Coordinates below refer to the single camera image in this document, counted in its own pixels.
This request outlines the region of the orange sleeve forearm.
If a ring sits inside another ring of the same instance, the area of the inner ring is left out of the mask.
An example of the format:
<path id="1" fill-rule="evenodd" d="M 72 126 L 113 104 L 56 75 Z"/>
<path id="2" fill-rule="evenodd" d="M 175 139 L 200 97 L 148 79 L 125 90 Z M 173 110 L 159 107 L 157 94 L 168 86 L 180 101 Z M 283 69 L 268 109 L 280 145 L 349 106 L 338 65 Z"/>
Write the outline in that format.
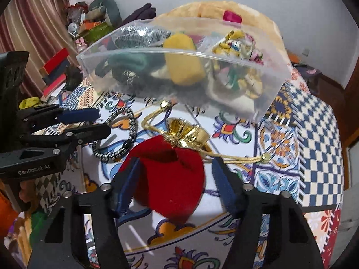
<path id="1" fill-rule="evenodd" d="M 5 237 L 19 213 L 12 208 L 11 202 L 2 193 L 0 197 L 0 237 Z"/>

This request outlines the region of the left hand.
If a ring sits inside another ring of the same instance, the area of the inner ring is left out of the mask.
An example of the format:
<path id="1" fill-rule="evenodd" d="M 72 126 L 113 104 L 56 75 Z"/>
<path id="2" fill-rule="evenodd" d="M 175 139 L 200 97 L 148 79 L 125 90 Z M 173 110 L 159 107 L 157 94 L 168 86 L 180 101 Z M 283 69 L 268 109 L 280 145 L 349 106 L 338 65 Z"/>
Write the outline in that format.
<path id="1" fill-rule="evenodd" d="M 35 181 L 26 180 L 20 183 L 21 190 L 19 197 L 24 203 L 35 203 L 37 200 L 35 193 Z"/>

